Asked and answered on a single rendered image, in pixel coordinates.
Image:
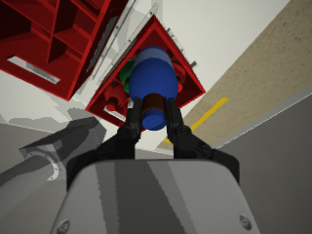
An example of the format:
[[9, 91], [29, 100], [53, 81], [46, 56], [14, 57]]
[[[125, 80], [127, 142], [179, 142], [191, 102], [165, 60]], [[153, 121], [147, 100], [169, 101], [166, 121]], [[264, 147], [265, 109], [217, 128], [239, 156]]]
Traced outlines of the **dark blue bottle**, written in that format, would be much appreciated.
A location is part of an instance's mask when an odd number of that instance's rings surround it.
[[143, 48], [136, 55], [129, 94], [141, 98], [142, 126], [159, 131], [167, 125], [167, 98], [176, 100], [178, 81], [169, 54], [158, 46]]

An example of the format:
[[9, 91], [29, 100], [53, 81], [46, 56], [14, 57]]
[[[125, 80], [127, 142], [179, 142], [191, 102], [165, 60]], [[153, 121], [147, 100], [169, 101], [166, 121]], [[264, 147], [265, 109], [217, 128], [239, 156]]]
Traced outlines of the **green bottle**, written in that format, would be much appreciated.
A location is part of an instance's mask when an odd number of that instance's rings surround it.
[[134, 62], [135, 59], [133, 57], [130, 57], [130, 59], [125, 63], [125, 65], [120, 70], [120, 80], [124, 85], [124, 90], [126, 93], [129, 93], [129, 80]]

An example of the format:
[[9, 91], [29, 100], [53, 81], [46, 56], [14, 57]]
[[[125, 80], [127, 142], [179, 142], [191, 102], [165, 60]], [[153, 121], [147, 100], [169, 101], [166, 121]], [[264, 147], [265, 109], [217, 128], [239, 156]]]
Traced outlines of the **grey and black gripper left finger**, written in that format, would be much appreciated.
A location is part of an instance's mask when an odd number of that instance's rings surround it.
[[[119, 127], [117, 134], [99, 145], [71, 158], [66, 164], [66, 192], [81, 169], [103, 160], [135, 159], [136, 146], [141, 136], [141, 98], [135, 97], [133, 108], [128, 108], [125, 125]], [[114, 158], [113, 158], [114, 157]]]

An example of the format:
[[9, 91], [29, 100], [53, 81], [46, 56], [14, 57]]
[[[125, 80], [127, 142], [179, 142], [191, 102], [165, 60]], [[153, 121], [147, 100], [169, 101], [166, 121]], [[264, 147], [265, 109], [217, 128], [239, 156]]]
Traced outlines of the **red crate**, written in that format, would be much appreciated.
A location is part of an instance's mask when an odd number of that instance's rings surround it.
[[[127, 53], [127, 55], [123, 57], [123, 60], [121, 62], [119, 61], [120, 64], [117, 64], [118, 66], [116, 65], [117, 69], [113, 69], [114, 71], [112, 72], [112, 74], [110, 73], [111, 75], [109, 76], [109, 79], [107, 79], [107, 81], [104, 83], [103, 87], [99, 91], [97, 90], [98, 93], [96, 93], [96, 97], [92, 97], [93, 99], [91, 101], [91, 104], [93, 105], [93, 107], [107, 120], [120, 127], [123, 126], [125, 122], [103, 110], [107, 103], [107, 100], [104, 97], [104, 89], [113, 78], [123, 85], [120, 80], [121, 68], [130, 59], [130, 57], [133, 57], [135, 59], [137, 53], [145, 47], [158, 46], [166, 50], [171, 60], [176, 57], [185, 68], [186, 79], [185, 82], [182, 84], [182, 90], [177, 93], [177, 97], [175, 99], [176, 108], [182, 108], [184, 105], [188, 104], [192, 100], [200, 97], [205, 93], [204, 88], [201, 86], [197, 78], [192, 73], [193, 71], [190, 70], [191, 68], [188, 67], [189, 65], [185, 63], [185, 60], [183, 60], [184, 58], [182, 58], [179, 54], [179, 48], [177, 47], [173, 39], [170, 37], [163, 25], [158, 21], [158, 19], [156, 19], [156, 16], [154, 14], [153, 16], [151, 17], [151, 20], [147, 22], [148, 24], [146, 24], [140, 31], [140, 34], [136, 36], [134, 41], [124, 52]], [[128, 102], [130, 98], [130, 94], [128, 94], [126, 101], [120, 105], [117, 105], [117, 108], [114, 111], [126, 117], [128, 111]]]
[[[93, 73], [128, 1], [0, 0], [0, 67], [39, 83], [80, 88]], [[8, 60], [12, 57], [59, 81], [54, 84], [14, 64]]]

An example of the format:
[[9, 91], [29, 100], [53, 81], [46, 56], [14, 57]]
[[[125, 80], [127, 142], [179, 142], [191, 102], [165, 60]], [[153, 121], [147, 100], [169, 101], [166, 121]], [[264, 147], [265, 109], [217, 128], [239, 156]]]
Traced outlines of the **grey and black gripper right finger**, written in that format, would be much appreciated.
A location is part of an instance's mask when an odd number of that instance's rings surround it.
[[[174, 145], [174, 159], [207, 159], [216, 161], [233, 174], [240, 187], [240, 164], [232, 155], [212, 149], [207, 143], [194, 136], [191, 129], [184, 125], [180, 108], [175, 99], [167, 98], [167, 136]], [[179, 154], [179, 155], [178, 155]], [[196, 154], [196, 155], [195, 155]]]

